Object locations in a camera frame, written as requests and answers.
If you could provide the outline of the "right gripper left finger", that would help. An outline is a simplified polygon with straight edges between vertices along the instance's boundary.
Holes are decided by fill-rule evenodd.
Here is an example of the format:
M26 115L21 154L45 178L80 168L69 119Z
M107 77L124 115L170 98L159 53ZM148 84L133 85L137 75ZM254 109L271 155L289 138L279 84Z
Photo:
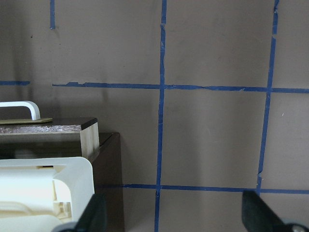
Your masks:
M105 232L107 230L107 206L103 194L93 194L77 222L54 228L55 232Z

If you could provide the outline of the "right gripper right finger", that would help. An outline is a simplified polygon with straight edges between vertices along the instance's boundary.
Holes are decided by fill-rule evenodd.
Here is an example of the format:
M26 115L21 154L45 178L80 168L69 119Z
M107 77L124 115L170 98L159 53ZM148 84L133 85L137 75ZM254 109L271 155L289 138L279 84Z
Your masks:
M307 232L308 227L285 223L255 191L242 193L242 224L248 232Z

